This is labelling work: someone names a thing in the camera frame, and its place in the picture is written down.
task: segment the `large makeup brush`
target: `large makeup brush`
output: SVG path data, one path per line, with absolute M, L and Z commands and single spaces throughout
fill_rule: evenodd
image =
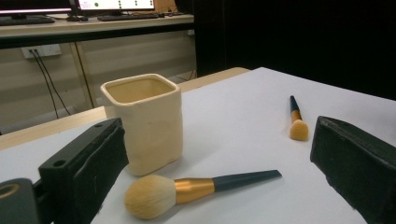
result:
M 291 127 L 289 137 L 298 141 L 308 140 L 308 125 L 303 122 L 301 118 L 300 108 L 297 105 L 294 96 L 290 97 L 290 115 L 291 115 Z
M 134 216 L 152 219 L 165 213 L 175 204 L 189 203 L 214 192 L 236 189 L 278 176 L 281 176 L 278 170 L 176 180 L 160 175 L 147 175 L 136 180 L 128 188 L 124 203 L 126 209 Z

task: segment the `dark green brush handle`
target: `dark green brush handle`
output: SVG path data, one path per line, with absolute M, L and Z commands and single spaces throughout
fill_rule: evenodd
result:
M 293 112 L 294 110 L 300 111 L 300 108 L 297 105 L 296 99 L 294 96 L 290 97 L 290 112 Z
M 282 174 L 278 170 L 261 171 L 240 175 L 224 175 L 212 178 L 215 185 L 215 192 L 228 189 L 236 189 L 249 184 L 254 184 L 264 180 L 272 179 Z

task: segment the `monitor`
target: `monitor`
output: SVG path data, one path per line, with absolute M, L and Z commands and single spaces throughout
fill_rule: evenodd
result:
M 0 17 L 25 18 L 71 11 L 70 0 L 0 0 Z
M 78 11 L 82 14 L 110 13 L 123 11 L 154 10 L 154 0 L 76 0 Z

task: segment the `cup rim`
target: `cup rim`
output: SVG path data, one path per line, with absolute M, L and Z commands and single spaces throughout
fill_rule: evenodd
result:
M 171 90 L 171 91 L 169 91 L 167 93 L 161 94 L 161 95 L 151 96 L 151 97 L 148 97 L 148 98 L 145 98 L 145 99 L 142 99 L 142 100 L 138 100 L 138 101 L 134 101 L 134 102 L 130 102 L 130 103 L 120 103 L 120 102 L 116 101 L 113 98 L 113 96 L 107 91 L 107 88 L 115 86 L 117 84 L 124 83 L 124 82 L 130 81 L 130 80 L 141 80 L 141 79 L 157 79 L 157 80 L 160 80 L 163 84 L 171 87 L 173 90 Z M 165 77 L 163 77 L 161 75 L 158 75 L 158 74 L 143 74 L 143 75 L 138 75 L 138 76 L 133 76 L 133 77 L 123 77 L 123 78 L 119 78 L 119 79 L 115 79 L 115 80 L 111 80 L 111 81 L 105 82 L 104 84 L 101 85 L 100 90 L 115 105 L 132 105 L 132 104 L 143 103 L 143 102 L 146 102 L 148 100 L 153 100 L 155 98 L 160 98 L 160 97 L 164 97 L 166 95 L 173 94 L 174 92 L 180 91 L 180 87 L 176 83 L 170 81 L 169 79 L 167 79 L 167 78 L 165 78 Z

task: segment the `ceramic cup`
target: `ceramic cup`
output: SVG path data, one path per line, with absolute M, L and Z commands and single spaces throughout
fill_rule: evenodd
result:
M 180 158 L 183 124 L 180 87 L 145 74 L 101 86 L 106 116 L 121 118 L 132 175 L 146 175 Z

